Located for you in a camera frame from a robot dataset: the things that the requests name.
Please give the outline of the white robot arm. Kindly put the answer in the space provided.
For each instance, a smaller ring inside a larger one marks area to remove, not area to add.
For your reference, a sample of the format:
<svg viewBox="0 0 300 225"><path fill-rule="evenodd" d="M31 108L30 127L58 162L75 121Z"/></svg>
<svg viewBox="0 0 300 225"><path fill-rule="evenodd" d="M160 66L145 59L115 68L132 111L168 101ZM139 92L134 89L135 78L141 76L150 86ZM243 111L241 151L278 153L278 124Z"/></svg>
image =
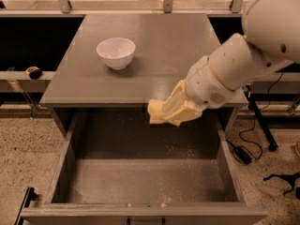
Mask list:
<svg viewBox="0 0 300 225"><path fill-rule="evenodd" d="M165 121L196 119L244 84L300 61L300 0L250 0L242 28L189 69L162 107Z"/></svg>

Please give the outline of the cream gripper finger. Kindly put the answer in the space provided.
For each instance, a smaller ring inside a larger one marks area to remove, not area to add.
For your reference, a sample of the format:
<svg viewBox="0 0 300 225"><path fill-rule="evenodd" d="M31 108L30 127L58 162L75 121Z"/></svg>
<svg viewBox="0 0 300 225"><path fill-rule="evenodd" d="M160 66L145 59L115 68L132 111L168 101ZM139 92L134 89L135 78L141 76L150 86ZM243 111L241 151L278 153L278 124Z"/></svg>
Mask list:
<svg viewBox="0 0 300 225"><path fill-rule="evenodd" d="M195 120L203 115L203 106L191 100L186 100L184 108L179 113L165 113L167 123L179 127L183 122Z"/></svg>
<svg viewBox="0 0 300 225"><path fill-rule="evenodd" d="M179 113L186 101L185 81L181 80L164 101L162 111L164 113Z"/></svg>

